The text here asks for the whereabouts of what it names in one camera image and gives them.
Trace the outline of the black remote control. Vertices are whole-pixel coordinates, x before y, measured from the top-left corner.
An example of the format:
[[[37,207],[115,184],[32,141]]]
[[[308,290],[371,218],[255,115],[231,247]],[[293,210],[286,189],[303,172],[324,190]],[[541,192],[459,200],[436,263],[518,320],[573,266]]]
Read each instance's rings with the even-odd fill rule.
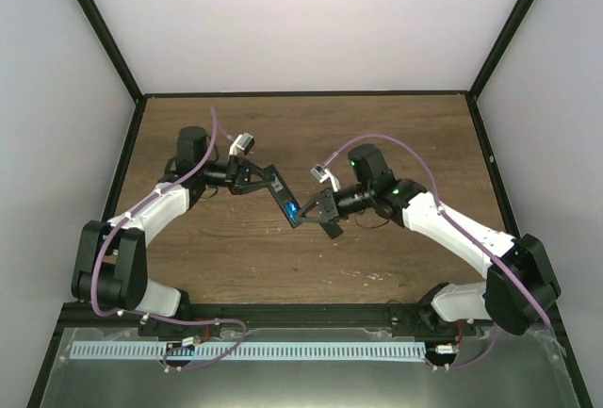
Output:
[[[272,198],[274,199],[274,201],[279,206],[280,210],[285,215],[285,219],[287,220],[287,222],[289,223],[289,225],[291,226],[291,228],[295,229],[295,228],[299,227],[300,224],[297,221],[296,222],[292,221],[291,218],[286,214],[285,203],[287,203],[289,201],[294,201],[294,202],[297,203],[297,205],[299,206],[299,208],[300,208],[300,205],[299,205],[298,201],[296,200],[295,196],[293,195],[292,191],[290,190],[290,188],[286,184],[285,179],[278,172],[277,168],[275,170],[275,180],[269,186],[269,192],[272,195]]]

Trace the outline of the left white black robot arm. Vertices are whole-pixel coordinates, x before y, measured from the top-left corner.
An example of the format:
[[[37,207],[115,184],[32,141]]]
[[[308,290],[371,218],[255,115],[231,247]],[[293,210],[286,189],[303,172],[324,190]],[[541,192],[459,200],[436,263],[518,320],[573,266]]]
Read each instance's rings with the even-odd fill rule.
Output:
[[[173,220],[187,213],[207,188],[243,195],[265,188],[272,178],[247,157],[254,145],[248,133],[232,139],[226,161],[218,160],[215,140],[205,129],[180,130],[170,158],[152,192],[120,216],[89,221],[79,239],[71,291],[105,317],[121,311],[159,316],[173,336],[192,325],[184,292],[150,279],[147,247]]]

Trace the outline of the blue battery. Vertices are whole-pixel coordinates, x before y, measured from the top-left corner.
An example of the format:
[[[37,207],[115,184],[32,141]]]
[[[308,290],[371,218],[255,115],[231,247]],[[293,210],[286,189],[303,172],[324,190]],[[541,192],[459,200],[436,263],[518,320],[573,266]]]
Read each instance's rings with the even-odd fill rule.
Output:
[[[287,203],[285,203],[285,211],[286,214],[291,218],[292,221],[296,222],[297,221],[297,212],[299,210],[299,206],[297,205],[296,202],[294,201],[289,201]]]

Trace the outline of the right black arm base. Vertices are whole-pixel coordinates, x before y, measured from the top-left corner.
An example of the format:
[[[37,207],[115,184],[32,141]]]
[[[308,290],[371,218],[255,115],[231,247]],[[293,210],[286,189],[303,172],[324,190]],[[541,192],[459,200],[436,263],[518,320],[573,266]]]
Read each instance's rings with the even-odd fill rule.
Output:
[[[436,286],[433,290],[423,295],[418,302],[400,302],[390,300],[388,305],[390,323],[394,329],[409,332],[411,335],[420,336],[444,336],[462,335],[470,332],[461,320],[443,320],[432,307],[432,301],[436,291],[442,286]]]

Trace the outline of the black battery cover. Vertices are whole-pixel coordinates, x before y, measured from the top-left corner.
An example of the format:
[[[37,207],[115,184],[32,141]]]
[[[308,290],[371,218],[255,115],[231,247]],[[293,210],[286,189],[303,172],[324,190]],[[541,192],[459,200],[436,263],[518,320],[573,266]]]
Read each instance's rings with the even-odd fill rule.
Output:
[[[336,239],[343,234],[343,229],[336,222],[322,222],[320,227],[329,239]]]

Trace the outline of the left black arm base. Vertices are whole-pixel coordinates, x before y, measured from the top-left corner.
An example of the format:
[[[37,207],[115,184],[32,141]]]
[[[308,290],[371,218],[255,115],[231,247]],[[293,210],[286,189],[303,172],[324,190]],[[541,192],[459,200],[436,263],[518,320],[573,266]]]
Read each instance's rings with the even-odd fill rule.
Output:
[[[206,321],[214,318],[220,310],[212,309],[209,304],[191,303],[189,306],[180,307],[175,318],[182,321],[192,321],[196,324],[200,321]],[[139,336],[154,336],[160,339],[172,340],[189,336],[200,336],[208,338],[217,336],[220,333],[221,326],[211,324],[202,325],[181,325],[164,320],[151,318],[146,324],[140,325],[138,329]]]

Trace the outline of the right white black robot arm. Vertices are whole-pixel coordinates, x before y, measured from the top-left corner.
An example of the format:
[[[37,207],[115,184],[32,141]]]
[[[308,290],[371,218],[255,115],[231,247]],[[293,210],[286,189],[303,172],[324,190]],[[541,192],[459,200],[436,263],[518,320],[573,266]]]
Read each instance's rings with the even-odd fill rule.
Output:
[[[342,188],[328,166],[316,165],[311,172],[330,186],[286,212],[296,223],[317,223],[335,238],[342,233],[340,220],[371,209],[465,261],[481,281],[435,287],[418,312],[425,333],[440,335],[459,320],[490,320],[512,335],[524,334],[537,322],[551,327],[548,310],[559,299],[561,287],[541,240],[499,232],[452,209],[435,188],[396,177],[373,144],[350,150],[348,160],[355,185]]]

